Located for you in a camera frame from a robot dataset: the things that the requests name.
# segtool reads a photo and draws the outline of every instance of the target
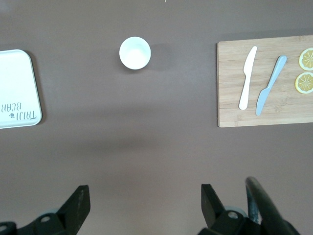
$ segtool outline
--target white knife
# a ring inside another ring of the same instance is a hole
[[[283,69],[285,63],[287,61],[287,57],[285,55],[281,55],[278,57],[272,76],[269,79],[268,82],[268,86],[261,90],[259,98],[258,98],[258,102],[256,104],[256,115],[259,116],[262,112],[263,106],[265,104],[266,99],[268,98],[268,94],[272,88],[272,86],[274,85],[274,82],[276,81],[276,78],[278,77],[278,75],[280,74],[280,71]]]
[[[239,108],[241,110],[245,110],[248,107],[249,87],[250,87],[252,67],[253,67],[256,50],[257,50],[257,46],[254,46],[246,58],[246,62],[244,66],[244,74],[246,76],[246,79],[244,83],[243,92],[241,93],[241,97],[239,101]]]

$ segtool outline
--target black metal bracket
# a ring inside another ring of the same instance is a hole
[[[211,185],[201,186],[201,209],[208,228],[198,235],[300,235],[279,214],[259,182],[246,179],[248,217],[227,211]],[[259,224],[258,214],[262,217]]]
[[[0,235],[76,235],[90,212],[89,187],[79,186],[56,213],[46,213],[17,229],[0,222]]]

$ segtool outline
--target blue knife handle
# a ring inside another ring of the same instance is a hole
[[[275,64],[272,76],[270,77],[270,80],[268,82],[268,86],[267,88],[272,88],[272,86],[274,85],[276,78],[278,77],[278,75],[280,74],[280,71],[283,69],[285,63],[287,61],[287,56],[285,55],[281,55],[278,57],[277,62]]]

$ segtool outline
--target wooden cutting board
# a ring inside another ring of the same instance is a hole
[[[258,49],[252,69],[248,108],[240,110],[239,100],[245,82],[243,68],[253,46]],[[313,35],[219,42],[219,127],[313,122],[313,92],[301,94],[294,86],[297,76],[306,72],[299,66],[299,56],[310,47],[313,47]],[[280,55],[286,55],[287,62],[268,95],[261,115],[257,116],[256,103],[260,91],[268,85]]]

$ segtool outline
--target yellow lemon slice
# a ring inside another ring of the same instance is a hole
[[[302,94],[313,92],[313,73],[304,72],[300,74],[295,80],[294,86]]]
[[[299,57],[299,65],[306,71],[313,70],[313,47],[304,50]]]

